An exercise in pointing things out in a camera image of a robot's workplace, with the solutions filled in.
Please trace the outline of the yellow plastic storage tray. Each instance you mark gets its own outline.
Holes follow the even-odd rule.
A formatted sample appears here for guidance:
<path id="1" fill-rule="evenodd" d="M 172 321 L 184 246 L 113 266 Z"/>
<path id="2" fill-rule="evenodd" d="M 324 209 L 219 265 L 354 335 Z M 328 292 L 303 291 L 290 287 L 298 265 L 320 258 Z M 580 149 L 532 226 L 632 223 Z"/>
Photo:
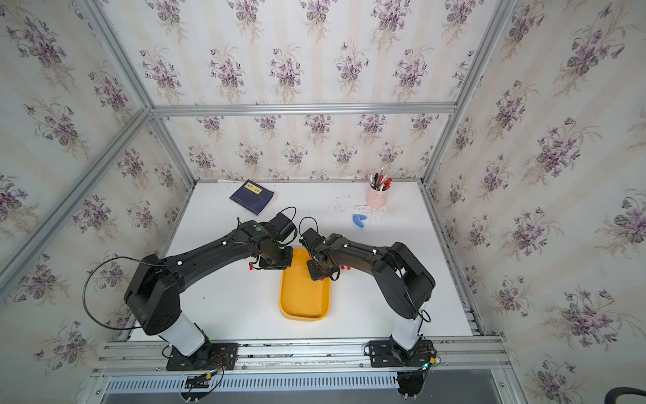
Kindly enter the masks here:
<path id="1" fill-rule="evenodd" d="M 316 322 L 329 313 L 331 281 L 311 279 L 307 266 L 310 259 L 304 248 L 295 248 L 291 266 L 283 271 L 279 309 L 289 320 Z"/>

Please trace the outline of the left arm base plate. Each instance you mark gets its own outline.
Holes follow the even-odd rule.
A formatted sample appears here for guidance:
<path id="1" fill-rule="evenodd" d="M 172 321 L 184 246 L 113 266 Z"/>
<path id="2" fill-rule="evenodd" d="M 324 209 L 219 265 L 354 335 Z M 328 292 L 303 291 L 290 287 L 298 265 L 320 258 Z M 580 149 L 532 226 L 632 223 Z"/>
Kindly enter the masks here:
<path id="1" fill-rule="evenodd" d="M 175 347 L 168 355 L 166 371 L 191 371 L 191 370 L 233 370 L 237 361 L 238 343 L 212 343 L 209 342 L 199 348 L 190 356 L 182 355 Z"/>

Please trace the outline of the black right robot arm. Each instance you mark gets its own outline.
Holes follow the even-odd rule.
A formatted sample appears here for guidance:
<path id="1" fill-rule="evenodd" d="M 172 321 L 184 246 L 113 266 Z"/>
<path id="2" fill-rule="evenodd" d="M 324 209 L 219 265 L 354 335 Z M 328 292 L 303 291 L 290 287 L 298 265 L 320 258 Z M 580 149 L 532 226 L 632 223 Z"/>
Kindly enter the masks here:
<path id="1" fill-rule="evenodd" d="M 420 348 L 423 323 L 430 321 L 424 306 L 437 283 L 415 254 L 402 242 L 377 247 L 333 233 L 323 237 L 314 228 L 299 235 L 310 256 L 311 279 L 338 279 L 342 268 L 373 277 L 388 306 L 400 317 L 390 336 L 392 350 L 406 358 Z"/>

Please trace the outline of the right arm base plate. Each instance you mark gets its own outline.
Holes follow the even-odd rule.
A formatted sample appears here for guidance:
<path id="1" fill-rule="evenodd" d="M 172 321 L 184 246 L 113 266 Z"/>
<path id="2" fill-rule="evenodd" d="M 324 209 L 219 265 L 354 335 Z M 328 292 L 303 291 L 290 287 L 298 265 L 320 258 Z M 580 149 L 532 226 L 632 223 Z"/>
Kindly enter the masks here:
<path id="1" fill-rule="evenodd" d="M 427 369 L 437 363 L 437 350 L 432 341 L 419 339 L 410 350 L 403 349 L 393 339 L 369 341 L 363 347 L 372 368 Z"/>

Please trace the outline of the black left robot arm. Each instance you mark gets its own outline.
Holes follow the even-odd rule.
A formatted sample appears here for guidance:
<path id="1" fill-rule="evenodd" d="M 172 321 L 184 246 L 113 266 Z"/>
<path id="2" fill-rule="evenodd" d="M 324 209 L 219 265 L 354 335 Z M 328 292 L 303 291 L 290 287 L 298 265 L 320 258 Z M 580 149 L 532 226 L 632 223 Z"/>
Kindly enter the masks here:
<path id="1" fill-rule="evenodd" d="M 287 239 L 295 235 L 293 219 L 277 213 L 267 222 L 238 222 L 233 230 L 205 245 L 164 258 L 151 254 L 144 259 L 117 256 L 99 264 L 128 260 L 137 264 L 123 301 L 137 324 L 117 327 L 103 323 L 111 331 L 139 328 L 148 336 L 169 343 L 183 357 L 207 349 L 210 340 L 183 310 L 182 294 L 204 279 L 232 264 L 249 259 L 253 270 L 285 270 L 293 261 L 293 248 Z"/>

